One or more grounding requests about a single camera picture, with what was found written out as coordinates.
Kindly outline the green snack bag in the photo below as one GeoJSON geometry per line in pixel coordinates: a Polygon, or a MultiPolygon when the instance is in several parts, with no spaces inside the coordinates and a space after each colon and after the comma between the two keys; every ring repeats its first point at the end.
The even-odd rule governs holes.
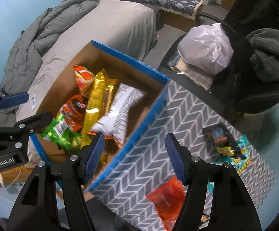
{"type": "Polygon", "coordinates": [[[57,144],[68,154],[77,154],[80,151],[82,135],[69,128],[61,113],[52,120],[40,137],[57,144]]]}

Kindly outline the white-backed snack bag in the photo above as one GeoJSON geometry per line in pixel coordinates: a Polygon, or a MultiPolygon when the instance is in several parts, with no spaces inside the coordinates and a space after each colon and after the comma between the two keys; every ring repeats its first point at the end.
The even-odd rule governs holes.
{"type": "Polygon", "coordinates": [[[126,139],[129,111],[145,95],[143,90],[120,84],[109,111],[92,126],[91,131],[113,137],[119,146],[123,146],[126,139]]]}

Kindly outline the red-orange snack bag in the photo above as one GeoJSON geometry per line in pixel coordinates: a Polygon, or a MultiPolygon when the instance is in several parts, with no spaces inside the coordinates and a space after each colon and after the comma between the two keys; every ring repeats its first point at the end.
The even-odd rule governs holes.
{"type": "Polygon", "coordinates": [[[146,198],[154,204],[165,230],[172,230],[185,199],[182,183],[173,176],[168,182],[147,194],[146,198]]]}

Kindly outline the black cartoon snack bag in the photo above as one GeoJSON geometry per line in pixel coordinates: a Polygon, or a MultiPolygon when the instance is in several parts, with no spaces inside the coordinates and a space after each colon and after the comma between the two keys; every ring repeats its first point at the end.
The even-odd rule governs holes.
{"type": "Polygon", "coordinates": [[[217,153],[235,159],[242,159],[238,144],[223,123],[206,127],[203,132],[207,134],[217,153]]]}

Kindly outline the orange Chinese snack bag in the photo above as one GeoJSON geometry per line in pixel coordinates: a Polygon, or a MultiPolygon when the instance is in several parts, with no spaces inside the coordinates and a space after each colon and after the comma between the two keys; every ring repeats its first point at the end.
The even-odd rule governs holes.
{"type": "Polygon", "coordinates": [[[56,116],[62,114],[69,129],[79,132],[83,127],[87,104],[88,99],[76,93],[60,107],[56,116]]]}

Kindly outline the gold biscuit pack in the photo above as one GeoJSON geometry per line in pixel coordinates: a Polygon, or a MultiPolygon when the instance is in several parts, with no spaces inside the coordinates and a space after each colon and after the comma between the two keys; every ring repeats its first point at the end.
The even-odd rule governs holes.
{"type": "Polygon", "coordinates": [[[109,78],[104,68],[95,75],[81,130],[80,148],[92,142],[95,132],[91,129],[102,116],[109,112],[119,85],[119,80],[109,78]]]}

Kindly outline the orange noodle snack pack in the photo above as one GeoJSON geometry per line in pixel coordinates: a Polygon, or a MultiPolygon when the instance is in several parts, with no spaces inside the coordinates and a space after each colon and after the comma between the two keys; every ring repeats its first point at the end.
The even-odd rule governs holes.
{"type": "Polygon", "coordinates": [[[88,98],[94,83],[94,74],[80,65],[74,65],[73,69],[75,71],[76,83],[80,94],[88,98]]]}

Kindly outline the grey quilted duvet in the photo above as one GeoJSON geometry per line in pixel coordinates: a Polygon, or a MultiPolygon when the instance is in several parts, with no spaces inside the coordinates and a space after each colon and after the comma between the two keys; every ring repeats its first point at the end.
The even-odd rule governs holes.
{"type": "Polygon", "coordinates": [[[43,64],[42,57],[59,36],[94,10],[100,0],[64,0],[41,13],[9,51],[0,95],[26,92],[43,64]]]}

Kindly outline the checked seat cushion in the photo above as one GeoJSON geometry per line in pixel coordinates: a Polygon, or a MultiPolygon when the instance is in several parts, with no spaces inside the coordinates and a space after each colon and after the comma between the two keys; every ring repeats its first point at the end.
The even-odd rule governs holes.
{"type": "Polygon", "coordinates": [[[185,76],[195,84],[203,87],[206,91],[211,89],[214,81],[214,75],[208,74],[194,65],[187,64],[178,52],[170,58],[167,62],[167,66],[176,74],[185,76]]]}

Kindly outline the blue-edged cardboard box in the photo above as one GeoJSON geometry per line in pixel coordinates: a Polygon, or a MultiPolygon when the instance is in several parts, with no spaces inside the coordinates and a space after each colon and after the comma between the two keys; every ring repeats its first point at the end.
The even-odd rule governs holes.
{"type": "Polygon", "coordinates": [[[169,78],[140,61],[90,41],[55,80],[38,111],[75,116],[89,144],[105,136],[108,159],[88,184],[94,191],[147,130],[166,100],[169,78]]]}

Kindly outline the white plastic bag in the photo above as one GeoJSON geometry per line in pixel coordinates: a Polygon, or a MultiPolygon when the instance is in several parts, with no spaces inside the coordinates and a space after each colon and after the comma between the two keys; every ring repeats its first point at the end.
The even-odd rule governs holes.
{"type": "Polygon", "coordinates": [[[193,27],[178,44],[183,61],[216,75],[223,71],[233,56],[228,36],[220,23],[193,27]]]}

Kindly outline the bed with grey sheet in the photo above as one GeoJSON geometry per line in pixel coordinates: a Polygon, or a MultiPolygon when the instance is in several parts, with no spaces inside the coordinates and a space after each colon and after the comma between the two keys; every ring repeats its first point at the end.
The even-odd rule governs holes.
{"type": "Polygon", "coordinates": [[[30,99],[21,105],[15,119],[21,121],[61,103],[75,81],[73,65],[97,73],[95,42],[142,61],[157,40],[156,14],[135,2],[100,0],[99,5],[65,31],[43,56],[43,63],[29,87],[30,99]]]}

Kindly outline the grey fleece blanket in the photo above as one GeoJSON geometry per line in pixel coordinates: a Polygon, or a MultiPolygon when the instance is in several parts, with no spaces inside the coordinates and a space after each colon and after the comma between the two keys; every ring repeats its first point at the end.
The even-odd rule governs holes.
{"type": "Polygon", "coordinates": [[[253,47],[250,62],[256,75],[264,82],[279,81],[279,30],[263,28],[246,36],[253,47]]]}

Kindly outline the black office chair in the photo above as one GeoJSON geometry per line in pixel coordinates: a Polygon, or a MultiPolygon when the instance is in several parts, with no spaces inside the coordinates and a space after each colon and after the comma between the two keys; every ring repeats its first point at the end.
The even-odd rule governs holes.
{"type": "Polygon", "coordinates": [[[233,48],[229,66],[214,78],[209,91],[181,74],[167,62],[173,57],[173,44],[161,61],[159,71],[199,97],[229,122],[243,114],[258,114],[279,103],[279,81],[264,82],[255,73],[250,57],[253,47],[246,36],[258,29],[279,30],[279,0],[235,0],[226,17],[220,21],[233,48]]]}

